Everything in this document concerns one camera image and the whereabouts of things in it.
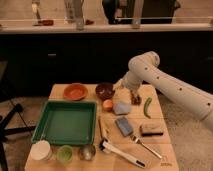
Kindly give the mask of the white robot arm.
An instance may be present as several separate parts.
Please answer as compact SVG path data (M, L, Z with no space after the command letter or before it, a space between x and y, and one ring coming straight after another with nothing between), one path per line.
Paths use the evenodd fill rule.
M154 51L137 55L128 62L128 72L114 86L138 94L143 81L153 85L174 103L194 114L213 132L213 95L158 69L160 57Z

